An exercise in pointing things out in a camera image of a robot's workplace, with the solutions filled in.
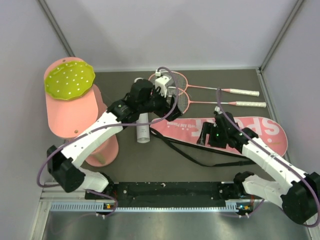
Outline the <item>white shuttlecock tube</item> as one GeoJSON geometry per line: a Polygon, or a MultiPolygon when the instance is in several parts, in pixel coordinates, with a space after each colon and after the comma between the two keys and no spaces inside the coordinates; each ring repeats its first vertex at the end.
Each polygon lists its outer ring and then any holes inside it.
{"type": "Polygon", "coordinates": [[[136,127],[136,139],[140,144],[145,144],[150,141],[150,127],[147,124],[149,122],[149,114],[141,113],[139,115],[136,123],[138,126],[136,127]]]}

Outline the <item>pink sport racket bag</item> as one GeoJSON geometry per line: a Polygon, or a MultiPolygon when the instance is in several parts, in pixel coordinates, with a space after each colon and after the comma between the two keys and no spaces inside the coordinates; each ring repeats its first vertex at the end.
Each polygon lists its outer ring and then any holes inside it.
{"type": "MultiPolygon", "coordinates": [[[[288,149],[288,139],[283,128],[275,121],[261,116],[243,116],[235,117],[235,122],[240,128],[250,128],[256,132],[271,148],[280,156],[284,156],[288,149]]],[[[156,123],[153,120],[150,125],[164,137],[178,142],[196,145],[200,137],[202,125],[205,122],[214,123],[214,118],[178,118],[174,121],[162,120],[156,123]]]]}

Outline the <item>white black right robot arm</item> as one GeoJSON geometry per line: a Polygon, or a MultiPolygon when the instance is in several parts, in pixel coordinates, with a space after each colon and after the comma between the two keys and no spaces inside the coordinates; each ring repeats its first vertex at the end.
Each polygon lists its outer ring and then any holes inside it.
{"type": "Polygon", "coordinates": [[[303,225],[320,214],[320,175],[295,167],[259,138],[250,128],[240,128],[230,112],[214,111],[214,122],[204,122],[197,144],[236,149],[260,166],[273,180],[246,171],[234,177],[239,198],[260,197],[278,206],[294,223],[303,225]]]}

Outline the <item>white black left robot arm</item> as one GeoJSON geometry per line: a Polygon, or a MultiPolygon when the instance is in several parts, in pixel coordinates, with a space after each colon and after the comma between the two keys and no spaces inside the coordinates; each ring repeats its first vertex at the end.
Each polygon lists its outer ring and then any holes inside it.
{"type": "Polygon", "coordinates": [[[109,138],[126,127],[138,126],[141,114],[154,113],[167,121],[180,117],[178,97],[175,78],[164,75],[156,78],[155,82],[137,79],[130,92],[112,103],[80,136],[59,148],[52,146],[48,149],[48,172],[67,193],[83,189],[109,198],[114,191],[112,180],[104,173],[83,169],[83,162],[109,138]]]}

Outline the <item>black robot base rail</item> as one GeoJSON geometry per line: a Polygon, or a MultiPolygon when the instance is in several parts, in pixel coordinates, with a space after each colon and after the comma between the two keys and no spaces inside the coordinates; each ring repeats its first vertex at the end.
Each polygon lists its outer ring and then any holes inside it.
{"type": "Polygon", "coordinates": [[[251,195],[241,195],[232,182],[119,182],[103,192],[87,190],[86,200],[106,200],[110,196],[120,208],[224,207],[227,200],[253,203],[251,195]]]}

